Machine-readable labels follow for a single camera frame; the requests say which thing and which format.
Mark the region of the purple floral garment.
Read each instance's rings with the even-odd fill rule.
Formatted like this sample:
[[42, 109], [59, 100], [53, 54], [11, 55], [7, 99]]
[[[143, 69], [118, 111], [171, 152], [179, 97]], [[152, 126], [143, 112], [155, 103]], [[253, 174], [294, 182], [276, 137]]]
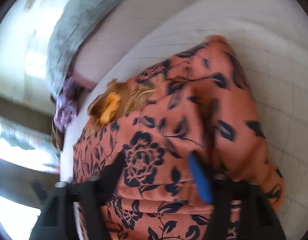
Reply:
[[56, 100], [56, 111], [53, 123], [60, 132], [74, 120], [78, 113], [78, 98], [83, 88], [70, 76], [63, 84], [61, 94]]

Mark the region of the pink bolster pillow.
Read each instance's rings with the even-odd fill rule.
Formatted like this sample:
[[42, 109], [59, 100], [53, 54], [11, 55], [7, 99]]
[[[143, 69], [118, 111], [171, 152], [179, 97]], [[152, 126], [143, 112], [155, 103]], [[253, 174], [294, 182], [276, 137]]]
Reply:
[[123, 0], [80, 46], [71, 77], [92, 90], [139, 41], [168, 18], [197, 0]]

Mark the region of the stained glass wooden door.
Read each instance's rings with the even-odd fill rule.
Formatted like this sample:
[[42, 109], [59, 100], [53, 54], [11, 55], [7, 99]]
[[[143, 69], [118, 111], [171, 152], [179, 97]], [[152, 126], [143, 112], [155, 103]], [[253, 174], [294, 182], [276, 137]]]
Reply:
[[51, 116], [0, 97], [0, 196], [40, 209], [59, 180]]

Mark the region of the grey quilted blanket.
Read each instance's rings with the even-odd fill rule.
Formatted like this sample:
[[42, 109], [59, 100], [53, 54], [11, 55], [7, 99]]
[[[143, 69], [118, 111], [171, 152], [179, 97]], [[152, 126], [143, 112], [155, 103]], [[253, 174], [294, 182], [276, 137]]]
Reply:
[[46, 82], [56, 99], [72, 59], [96, 26], [123, 0], [69, 0], [47, 46]]

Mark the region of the orange floral blouse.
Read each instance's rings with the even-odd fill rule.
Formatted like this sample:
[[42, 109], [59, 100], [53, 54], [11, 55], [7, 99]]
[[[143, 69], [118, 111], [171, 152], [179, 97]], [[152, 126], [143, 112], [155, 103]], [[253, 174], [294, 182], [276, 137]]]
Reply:
[[284, 179], [268, 158], [252, 92], [227, 40], [212, 35], [123, 83], [111, 122], [89, 119], [73, 146], [74, 181], [126, 158], [111, 200], [101, 207], [112, 239], [203, 239], [215, 214], [188, 166], [197, 154], [235, 183], [261, 187], [277, 210]]

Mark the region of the pink quilted bed cover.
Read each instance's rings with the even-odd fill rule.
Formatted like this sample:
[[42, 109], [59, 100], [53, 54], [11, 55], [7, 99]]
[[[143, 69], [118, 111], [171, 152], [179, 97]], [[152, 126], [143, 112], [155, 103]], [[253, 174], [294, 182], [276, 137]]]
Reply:
[[65, 176], [74, 178], [73, 146], [89, 119], [111, 122], [123, 83], [171, 56], [224, 37], [240, 62], [268, 158], [284, 179], [276, 211], [287, 239], [308, 230], [308, 17], [295, 0], [199, 0], [131, 49], [98, 83], [66, 134]]

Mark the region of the brown garment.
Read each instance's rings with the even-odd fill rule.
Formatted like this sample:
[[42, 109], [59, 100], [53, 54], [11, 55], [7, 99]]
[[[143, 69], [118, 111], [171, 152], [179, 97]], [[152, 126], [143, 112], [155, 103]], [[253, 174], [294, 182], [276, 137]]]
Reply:
[[64, 134], [52, 122], [51, 143], [59, 152], [63, 151]]

